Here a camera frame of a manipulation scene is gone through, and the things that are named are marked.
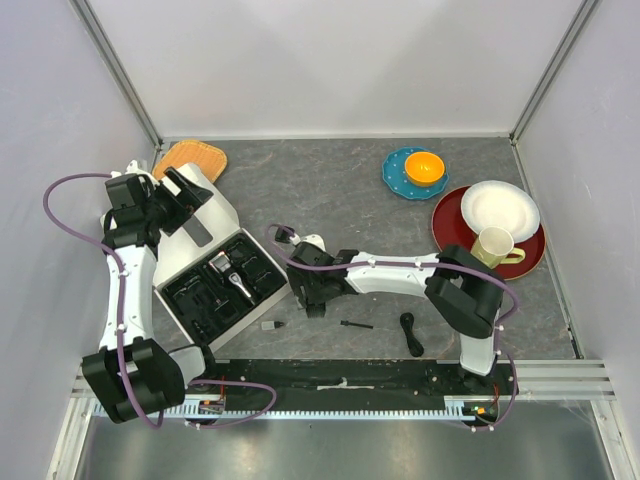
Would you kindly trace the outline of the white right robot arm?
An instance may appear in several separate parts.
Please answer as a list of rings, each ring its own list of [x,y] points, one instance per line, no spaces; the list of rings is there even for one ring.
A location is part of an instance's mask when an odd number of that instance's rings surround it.
[[[513,292],[468,250],[449,245],[439,253],[414,257],[353,249],[331,255],[320,236],[301,237],[284,228],[275,240],[293,246],[284,256],[287,277],[308,317],[323,316],[328,302],[347,295],[389,293],[427,299],[459,335],[460,386],[477,394],[493,383],[503,295]]]

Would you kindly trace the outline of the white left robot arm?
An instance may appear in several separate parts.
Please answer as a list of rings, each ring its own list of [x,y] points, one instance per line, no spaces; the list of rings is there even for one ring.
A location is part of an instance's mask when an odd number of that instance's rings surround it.
[[[131,163],[105,183],[111,202],[100,247],[109,270],[108,312],[96,353],[82,374],[115,423],[181,405],[188,386],[208,393],[219,382],[218,367],[198,345],[165,351],[152,325],[153,279],[162,236],[177,232],[213,194],[176,168],[162,180]]]

